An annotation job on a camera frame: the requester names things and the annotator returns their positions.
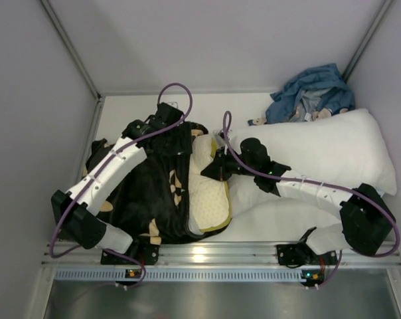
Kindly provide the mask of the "cream yellow quilted pillow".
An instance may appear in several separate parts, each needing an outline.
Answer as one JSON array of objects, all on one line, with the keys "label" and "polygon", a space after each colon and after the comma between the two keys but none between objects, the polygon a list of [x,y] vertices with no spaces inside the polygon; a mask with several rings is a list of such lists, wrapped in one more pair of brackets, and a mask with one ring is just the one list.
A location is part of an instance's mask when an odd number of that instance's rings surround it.
[{"label": "cream yellow quilted pillow", "polygon": [[217,150],[210,135],[198,136],[193,141],[189,164],[189,231],[204,235],[228,226],[232,219],[232,206],[228,184],[201,175],[213,161]]}]

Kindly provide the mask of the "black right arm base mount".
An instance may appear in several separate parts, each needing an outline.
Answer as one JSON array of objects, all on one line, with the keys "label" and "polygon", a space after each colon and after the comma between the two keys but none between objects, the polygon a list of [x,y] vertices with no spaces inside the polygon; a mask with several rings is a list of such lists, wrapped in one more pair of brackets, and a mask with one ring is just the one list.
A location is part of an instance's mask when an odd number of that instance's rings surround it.
[{"label": "black right arm base mount", "polygon": [[281,244],[276,246],[278,263],[288,268],[299,268],[307,265],[336,265],[337,256],[335,251],[317,255],[307,246],[307,238],[316,230],[312,227],[296,243]]}]

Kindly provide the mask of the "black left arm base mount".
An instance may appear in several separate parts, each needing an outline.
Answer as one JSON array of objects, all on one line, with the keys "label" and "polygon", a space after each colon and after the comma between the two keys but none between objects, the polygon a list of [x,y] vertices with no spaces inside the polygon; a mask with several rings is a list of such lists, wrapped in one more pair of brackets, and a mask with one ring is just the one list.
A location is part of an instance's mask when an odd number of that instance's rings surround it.
[{"label": "black left arm base mount", "polygon": [[[155,265],[159,258],[159,246],[150,244],[138,244],[130,248],[129,257],[135,259],[144,266]],[[101,265],[134,265],[133,262],[111,254],[105,250],[102,251]]]}]

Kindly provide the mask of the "black floral plush pillowcase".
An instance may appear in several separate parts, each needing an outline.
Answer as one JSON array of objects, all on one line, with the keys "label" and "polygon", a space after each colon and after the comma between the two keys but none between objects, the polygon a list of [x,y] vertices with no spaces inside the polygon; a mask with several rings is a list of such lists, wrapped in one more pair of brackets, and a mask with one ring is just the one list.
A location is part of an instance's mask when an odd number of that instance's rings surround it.
[{"label": "black floral plush pillowcase", "polygon": [[151,154],[102,204],[98,218],[143,244],[186,244],[206,238],[189,229],[188,154]]}]

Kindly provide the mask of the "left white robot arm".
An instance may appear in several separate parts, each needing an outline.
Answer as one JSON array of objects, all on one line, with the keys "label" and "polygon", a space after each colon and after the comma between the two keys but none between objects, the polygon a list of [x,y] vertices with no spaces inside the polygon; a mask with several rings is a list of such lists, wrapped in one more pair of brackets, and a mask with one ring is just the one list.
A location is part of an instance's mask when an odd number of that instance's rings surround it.
[{"label": "left white robot arm", "polygon": [[133,238],[125,231],[98,218],[98,213],[124,177],[147,158],[147,145],[154,138],[185,121],[181,110],[161,102],[148,121],[130,122],[105,157],[68,191],[56,191],[52,209],[56,229],[53,245],[60,231],[68,233],[84,249],[99,247],[124,254]]}]

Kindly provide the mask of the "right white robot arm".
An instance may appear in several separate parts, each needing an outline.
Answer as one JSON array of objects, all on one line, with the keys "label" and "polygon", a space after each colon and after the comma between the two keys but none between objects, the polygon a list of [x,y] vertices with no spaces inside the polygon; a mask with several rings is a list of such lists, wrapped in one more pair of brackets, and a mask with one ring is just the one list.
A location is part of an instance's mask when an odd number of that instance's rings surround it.
[{"label": "right white robot arm", "polygon": [[233,175],[247,175],[265,193],[294,199],[336,217],[338,223],[327,228],[312,227],[298,244],[316,255],[350,248],[368,257],[378,250],[395,226],[396,220],[377,190],[362,183],[347,189],[328,183],[309,181],[288,165],[271,160],[266,146],[256,138],[240,144],[240,154],[222,147],[201,174],[218,181]]}]

